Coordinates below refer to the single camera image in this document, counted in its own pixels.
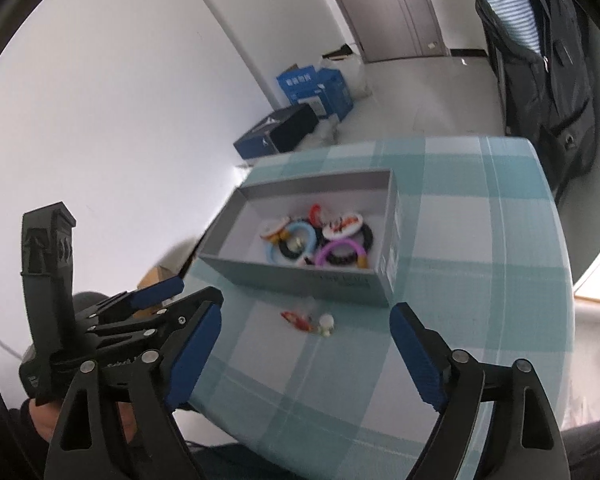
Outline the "person's left hand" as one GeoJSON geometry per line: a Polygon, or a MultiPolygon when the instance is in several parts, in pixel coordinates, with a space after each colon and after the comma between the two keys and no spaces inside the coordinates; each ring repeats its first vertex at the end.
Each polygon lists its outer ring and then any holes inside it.
{"type": "MultiPolygon", "coordinates": [[[[34,399],[29,401],[29,415],[40,437],[47,443],[52,440],[61,410],[61,401],[38,405],[34,399]]],[[[121,402],[118,410],[126,442],[130,443],[137,433],[137,422],[132,405],[121,402]]]]}

